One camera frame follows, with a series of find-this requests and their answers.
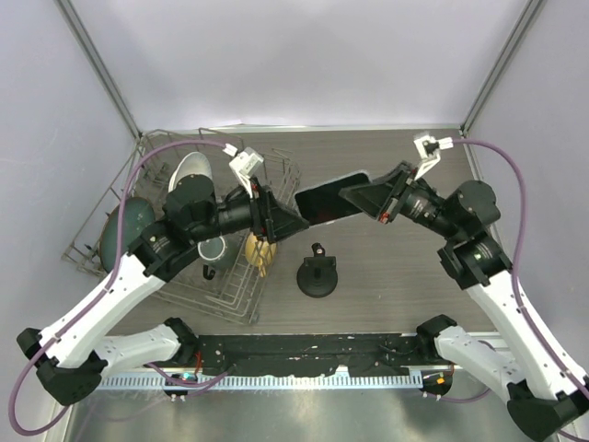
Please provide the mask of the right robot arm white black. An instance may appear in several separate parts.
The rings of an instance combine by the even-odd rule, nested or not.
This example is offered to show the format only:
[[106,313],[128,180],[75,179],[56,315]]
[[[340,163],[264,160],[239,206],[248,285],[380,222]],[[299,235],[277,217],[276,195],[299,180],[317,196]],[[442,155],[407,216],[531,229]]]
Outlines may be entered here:
[[551,355],[563,355],[564,349],[543,323],[537,325],[539,336],[530,327],[538,314],[488,230],[501,216],[492,188],[468,180],[443,198],[415,173],[402,162],[339,195],[382,224],[403,215],[445,239],[438,255],[446,274],[484,311],[511,355],[500,355],[439,315],[418,327],[417,356],[428,364],[444,359],[464,368],[502,399],[526,436],[543,441],[587,413],[588,375],[574,362],[558,366]]

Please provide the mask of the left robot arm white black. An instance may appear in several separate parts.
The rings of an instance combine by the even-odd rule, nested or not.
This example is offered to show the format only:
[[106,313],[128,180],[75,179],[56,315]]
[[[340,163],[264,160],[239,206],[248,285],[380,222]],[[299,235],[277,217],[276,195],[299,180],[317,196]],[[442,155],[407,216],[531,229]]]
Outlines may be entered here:
[[78,305],[53,325],[27,328],[17,337],[41,385],[61,405],[82,401],[109,375],[154,362],[185,367],[194,360],[198,339],[178,318],[134,335],[106,335],[131,309],[196,261],[199,243],[245,229],[277,243],[309,227],[258,182],[217,202],[213,181],[202,174],[178,176],[163,209],[163,217],[142,231]]

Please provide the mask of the black smartphone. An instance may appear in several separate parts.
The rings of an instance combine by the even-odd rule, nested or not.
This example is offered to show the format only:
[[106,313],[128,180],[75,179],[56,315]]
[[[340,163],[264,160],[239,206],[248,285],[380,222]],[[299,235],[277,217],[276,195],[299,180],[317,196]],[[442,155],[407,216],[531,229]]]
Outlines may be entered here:
[[333,223],[361,213],[360,209],[339,196],[340,190],[369,181],[365,171],[355,171],[297,192],[294,195],[295,204],[310,226]]

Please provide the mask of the black phone stand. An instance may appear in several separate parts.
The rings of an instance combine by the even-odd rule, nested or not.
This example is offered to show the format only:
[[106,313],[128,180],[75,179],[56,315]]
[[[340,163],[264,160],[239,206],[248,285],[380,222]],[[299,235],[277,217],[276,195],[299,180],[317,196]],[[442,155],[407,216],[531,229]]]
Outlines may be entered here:
[[327,297],[334,292],[339,282],[337,260],[335,256],[328,256],[318,242],[311,249],[313,255],[303,259],[296,274],[296,282],[300,291],[308,297]]

